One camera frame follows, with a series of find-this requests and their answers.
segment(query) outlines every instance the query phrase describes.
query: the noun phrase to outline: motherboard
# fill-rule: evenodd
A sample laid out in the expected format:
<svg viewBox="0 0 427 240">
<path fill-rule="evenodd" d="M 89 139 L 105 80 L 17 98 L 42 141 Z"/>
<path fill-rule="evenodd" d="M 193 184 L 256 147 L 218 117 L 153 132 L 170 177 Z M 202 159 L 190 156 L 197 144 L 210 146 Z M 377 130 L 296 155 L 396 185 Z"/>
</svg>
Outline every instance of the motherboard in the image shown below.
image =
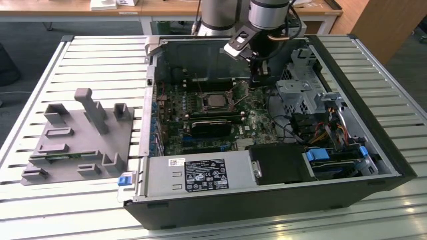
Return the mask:
<svg viewBox="0 0 427 240">
<path fill-rule="evenodd" d="M 277 142 L 266 112 L 266 90 L 244 80 L 202 80 L 157 88 L 164 155 L 244 151 Z"/>
</svg>

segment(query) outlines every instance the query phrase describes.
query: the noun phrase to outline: gray carpet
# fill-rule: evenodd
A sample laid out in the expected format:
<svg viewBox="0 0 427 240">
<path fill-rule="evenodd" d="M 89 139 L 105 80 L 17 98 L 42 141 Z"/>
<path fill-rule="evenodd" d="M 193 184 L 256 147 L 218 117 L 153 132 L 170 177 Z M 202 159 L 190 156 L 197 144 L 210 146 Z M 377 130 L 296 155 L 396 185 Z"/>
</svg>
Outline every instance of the gray carpet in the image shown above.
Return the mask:
<svg viewBox="0 0 427 240">
<path fill-rule="evenodd" d="M 45 31 L 41 23 L 0 23 L 0 43 L 21 71 L 21 79 L 0 87 L 0 93 L 31 92 L 63 35 L 130 36 L 141 35 L 137 22 L 54 23 L 53 31 Z M 427 45 L 410 36 L 386 65 L 421 107 L 427 109 Z M 0 146 L 22 111 L 29 94 L 0 94 Z"/>
</svg>

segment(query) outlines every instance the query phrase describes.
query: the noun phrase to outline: blue latch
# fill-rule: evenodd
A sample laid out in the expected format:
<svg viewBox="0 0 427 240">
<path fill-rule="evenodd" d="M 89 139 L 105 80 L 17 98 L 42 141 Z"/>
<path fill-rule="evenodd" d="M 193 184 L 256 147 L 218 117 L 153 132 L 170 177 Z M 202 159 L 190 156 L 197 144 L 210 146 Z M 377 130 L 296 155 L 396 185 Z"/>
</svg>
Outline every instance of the blue latch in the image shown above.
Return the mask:
<svg viewBox="0 0 427 240">
<path fill-rule="evenodd" d="M 366 157 L 369 155 L 368 150 L 364 146 L 360 147 L 360 152 L 362 154 L 362 157 Z"/>
<path fill-rule="evenodd" d="M 306 158 L 308 161 L 318 161 L 318 160 L 328 160 L 329 158 L 329 154 L 328 151 L 324 148 L 316 148 L 316 149 L 310 149 L 306 152 Z"/>
<path fill-rule="evenodd" d="M 118 177 L 118 187 L 130 186 L 132 185 L 132 176 L 121 176 Z"/>
<path fill-rule="evenodd" d="M 306 152 L 305 155 L 309 162 L 314 160 L 314 156 L 312 155 L 310 152 Z"/>
</svg>

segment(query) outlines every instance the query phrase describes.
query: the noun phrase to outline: metal slotted table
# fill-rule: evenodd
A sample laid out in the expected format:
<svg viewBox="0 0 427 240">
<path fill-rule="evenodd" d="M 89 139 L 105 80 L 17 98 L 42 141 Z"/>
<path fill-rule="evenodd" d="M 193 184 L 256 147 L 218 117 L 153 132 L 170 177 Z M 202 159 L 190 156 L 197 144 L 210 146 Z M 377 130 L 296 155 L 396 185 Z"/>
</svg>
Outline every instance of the metal slotted table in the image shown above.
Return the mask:
<svg viewBox="0 0 427 240">
<path fill-rule="evenodd" d="M 240 222 L 148 231 L 117 202 L 117 180 L 21 186 L 21 173 L 50 103 L 81 109 L 77 88 L 92 88 L 104 108 L 134 107 L 128 170 L 137 169 L 146 86 L 144 36 L 74 37 L 59 43 L 0 151 L 1 239 L 421 239 L 427 234 L 427 118 L 356 39 L 320 36 L 370 111 L 410 163 L 417 179 L 349 208 Z M 336 86 L 324 73 L 334 90 Z"/>
</svg>

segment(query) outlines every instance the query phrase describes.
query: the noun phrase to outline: warning label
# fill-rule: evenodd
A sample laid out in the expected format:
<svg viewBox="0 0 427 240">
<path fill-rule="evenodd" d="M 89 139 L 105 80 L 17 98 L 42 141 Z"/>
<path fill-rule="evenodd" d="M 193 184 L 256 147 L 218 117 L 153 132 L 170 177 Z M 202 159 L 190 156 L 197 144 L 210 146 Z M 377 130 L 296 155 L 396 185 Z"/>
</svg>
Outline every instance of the warning label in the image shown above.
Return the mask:
<svg viewBox="0 0 427 240">
<path fill-rule="evenodd" d="M 228 189 L 224 159 L 185 162 L 185 190 L 189 193 Z"/>
</svg>

